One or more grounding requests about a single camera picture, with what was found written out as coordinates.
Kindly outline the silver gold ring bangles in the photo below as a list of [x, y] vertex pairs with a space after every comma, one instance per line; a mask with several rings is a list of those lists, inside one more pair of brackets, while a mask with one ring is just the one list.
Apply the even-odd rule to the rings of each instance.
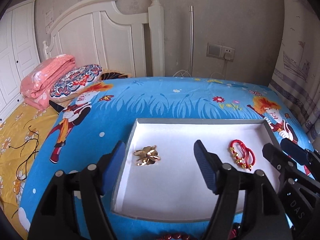
[[140, 150], [136, 150], [133, 152], [133, 155], [138, 158], [136, 160], [137, 166], [153, 165], [161, 160], [160, 156], [158, 155], [156, 145], [146, 146]]

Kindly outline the blue cartoon tablecloth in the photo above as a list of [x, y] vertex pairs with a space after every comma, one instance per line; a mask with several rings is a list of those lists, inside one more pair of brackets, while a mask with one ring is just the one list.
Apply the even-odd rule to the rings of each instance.
[[59, 116], [27, 177], [18, 212], [29, 227], [36, 207], [57, 170], [77, 171], [109, 153], [117, 141], [126, 140], [137, 118], [258, 119], [249, 106], [256, 99], [279, 108], [299, 146], [312, 148], [293, 111], [265, 86], [232, 81], [191, 78], [137, 78], [108, 80], [111, 89], [94, 96], [79, 115], [63, 146], [57, 144]]

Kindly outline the ship print curtain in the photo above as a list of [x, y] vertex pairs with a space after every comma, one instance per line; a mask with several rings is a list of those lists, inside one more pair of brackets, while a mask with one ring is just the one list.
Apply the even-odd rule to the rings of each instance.
[[319, 139], [319, 18], [308, 0], [284, 0], [284, 28], [270, 87], [311, 143]]

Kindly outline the yellow floral bedsheet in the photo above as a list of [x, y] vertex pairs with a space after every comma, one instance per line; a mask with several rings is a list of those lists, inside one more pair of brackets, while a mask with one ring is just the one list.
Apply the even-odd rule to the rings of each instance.
[[18, 208], [26, 176], [57, 117], [52, 107], [38, 110], [23, 103], [1, 123], [1, 208], [23, 239], [28, 233]]

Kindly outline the grey shallow tray box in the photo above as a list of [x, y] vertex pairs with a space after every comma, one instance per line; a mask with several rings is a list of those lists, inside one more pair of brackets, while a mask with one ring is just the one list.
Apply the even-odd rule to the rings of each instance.
[[[114, 213], [134, 219], [189, 223], [209, 220], [217, 196], [204, 181], [194, 156], [194, 143], [224, 163], [234, 165], [229, 143], [241, 140], [256, 157], [255, 170], [265, 172], [273, 188], [279, 173], [263, 157], [265, 144], [279, 146], [275, 134], [262, 119], [156, 119], [139, 118], [133, 124], [125, 157], [112, 196]], [[161, 160], [137, 166], [133, 152], [157, 146]]]

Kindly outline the patterned pillow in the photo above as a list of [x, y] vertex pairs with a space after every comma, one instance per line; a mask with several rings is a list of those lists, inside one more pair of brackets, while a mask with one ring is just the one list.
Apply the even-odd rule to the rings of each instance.
[[89, 85], [100, 80], [103, 68], [97, 64], [89, 64], [74, 68], [59, 78], [49, 91], [50, 100], [64, 102], [75, 96]]

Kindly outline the pink folded quilt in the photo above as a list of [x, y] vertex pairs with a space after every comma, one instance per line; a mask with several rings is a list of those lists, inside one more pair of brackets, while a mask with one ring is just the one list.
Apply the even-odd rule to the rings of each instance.
[[49, 107], [49, 92], [52, 85], [75, 68], [75, 57], [60, 54], [40, 63], [22, 81], [20, 93], [26, 104], [44, 110]]

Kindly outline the black fan on bed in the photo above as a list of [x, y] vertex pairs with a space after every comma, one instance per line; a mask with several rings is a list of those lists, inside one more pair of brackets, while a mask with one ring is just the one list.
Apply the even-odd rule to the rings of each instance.
[[100, 76], [100, 79], [102, 81], [104, 80], [111, 80], [111, 79], [127, 79], [130, 78], [130, 74], [122, 73], [122, 72], [116, 72], [116, 71], [111, 71], [111, 72], [105, 72]]

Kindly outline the white wardrobe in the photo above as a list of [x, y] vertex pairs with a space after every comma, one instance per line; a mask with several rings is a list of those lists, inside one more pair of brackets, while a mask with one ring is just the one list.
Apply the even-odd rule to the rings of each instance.
[[1, 18], [1, 123], [23, 102], [21, 82], [40, 64], [35, 1], [18, 3]]

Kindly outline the white bed headboard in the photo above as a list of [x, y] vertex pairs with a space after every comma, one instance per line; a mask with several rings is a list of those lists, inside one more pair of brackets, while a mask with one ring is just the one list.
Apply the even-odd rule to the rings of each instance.
[[164, 10], [160, 0], [151, 0], [147, 12], [122, 14], [117, 0], [83, 0], [63, 12], [43, 42], [49, 59], [73, 55], [78, 66], [98, 64], [134, 77], [147, 75], [145, 29], [150, 31], [153, 76], [165, 75]]

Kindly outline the silver metal pole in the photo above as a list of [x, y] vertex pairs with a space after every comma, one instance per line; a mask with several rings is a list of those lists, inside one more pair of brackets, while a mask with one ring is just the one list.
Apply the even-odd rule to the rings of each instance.
[[194, 58], [194, 7], [189, 7], [189, 74], [193, 73]]

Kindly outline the wall switch socket panel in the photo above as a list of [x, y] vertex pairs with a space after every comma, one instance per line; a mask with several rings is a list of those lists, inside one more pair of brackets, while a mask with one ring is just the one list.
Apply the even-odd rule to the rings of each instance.
[[206, 55], [207, 57], [213, 57], [216, 59], [233, 62], [235, 56], [235, 49], [228, 46], [208, 43]]

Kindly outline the wall paper notice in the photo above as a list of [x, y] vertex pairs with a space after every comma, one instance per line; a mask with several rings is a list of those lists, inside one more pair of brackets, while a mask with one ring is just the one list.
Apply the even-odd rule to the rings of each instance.
[[46, 34], [49, 33], [50, 28], [54, 22], [54, 9], [51, 7], [46, 13], [45, 13], [45, 32]]

